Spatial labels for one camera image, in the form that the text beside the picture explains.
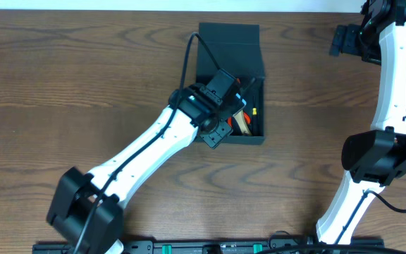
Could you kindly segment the red handled cutting pliers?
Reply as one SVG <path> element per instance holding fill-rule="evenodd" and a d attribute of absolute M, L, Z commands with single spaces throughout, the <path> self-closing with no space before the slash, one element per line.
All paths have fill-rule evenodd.
<path fill-rule="evenodd" d="M 227 120 L 230 127 L 237 126 L 238 128 L 249 128 L 251 124 L 250 116 L 244 111 L 240 111 L 235 116 L 231 116 Z"/>

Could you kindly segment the orange scraper wooden handle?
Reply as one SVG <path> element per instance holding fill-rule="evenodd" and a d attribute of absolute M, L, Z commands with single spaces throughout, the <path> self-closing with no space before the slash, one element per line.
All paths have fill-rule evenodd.
<path fill-rule="evenodd" d="M 255 78 L 251 78 L 250 81 L 248 82 L 248 84 L 246 84 L 246 86 L 244 86 L 243 88 L 240 89 L 240 96 L 244 103 L 244 106 L 246 106 L 246 104 L 247 104 L 244 99 L 245 93 L 250 89 L 250 87 L 253 85 L 254 82 L 255 82 Z M 246 135 L 246 136 L 252 135 L 252 132 L 248 127 L 248 123 L 245 120 L 245 112 L 243 110 L 240 110 L 236 115 L 233 116 L 233 118 L 235 119 L 236 123 L 238 124 L 238 127 L 239 127 L 242 135 Z"/>

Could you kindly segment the black yellow screwdriver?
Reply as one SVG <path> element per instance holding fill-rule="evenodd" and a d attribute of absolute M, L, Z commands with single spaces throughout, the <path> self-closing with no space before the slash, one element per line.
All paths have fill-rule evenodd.
<path fill-rule="evenodd" d="M 254 136 L 259 135 L 259 122 L 258 122 L 257 103 L 256 103 L 255 95 L 252 97 L 252 134 Z"/>

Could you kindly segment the black handled claw hammer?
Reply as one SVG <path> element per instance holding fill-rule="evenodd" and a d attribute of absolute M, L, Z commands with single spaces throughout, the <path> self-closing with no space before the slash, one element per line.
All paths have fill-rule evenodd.
<path fill-rule="evenodd" d="M 240 96 L 244 97 L 256 83 L 256 78 L 251 77 L 246 83 L 240 86 Z"/>

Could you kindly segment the dark green box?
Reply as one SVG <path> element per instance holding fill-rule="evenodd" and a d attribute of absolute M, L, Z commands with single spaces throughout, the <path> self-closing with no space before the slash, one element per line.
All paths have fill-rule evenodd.
<path fill-rule="evenodd" d="M 200 23 L 199 34 L 207 43 L 220 67 L 240 81 L 246 83 L 251 77 L 256 83 L 244 96 L 244 112 L 251 118 L 249 129 L 252 132 L 252 97 L 256 96 L 259 122 L 259 135 L 231 134 L 223 143 L 240 145 L 261 145 L 264 133 L 264 81 L 266 74 L 260 49 L 259 26 L 229 23 Z"/>

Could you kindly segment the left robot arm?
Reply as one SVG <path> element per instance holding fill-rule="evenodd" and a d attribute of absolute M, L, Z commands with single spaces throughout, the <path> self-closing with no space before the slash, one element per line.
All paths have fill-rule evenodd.
<path fill-rule="evenodd" d="M 137 189 L 196 137 L 215 148 L 232 128 L 228 118 L 246 105 L 242 83 L 223 69 L 208 83 L 180 85 L 158 119 L 116 156 L 60 179 L 47 222 L 72 245 L 71 253 L 122 253 L 124 210 Z"/>

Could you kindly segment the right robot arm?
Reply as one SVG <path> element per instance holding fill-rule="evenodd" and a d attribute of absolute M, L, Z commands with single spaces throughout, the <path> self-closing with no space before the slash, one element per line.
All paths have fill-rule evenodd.
<path fill-rule="evenodd" d="M 406 174 L 406 0 L 367 0 L 361 24 L 339 25 L 330 54 L 350 54 L 381 67 L 379 96 L 370 129 L 343 144 L 345 170 L 328 210 L 316 223 L 318 241 L 349 245 L 368 206 Z"/>

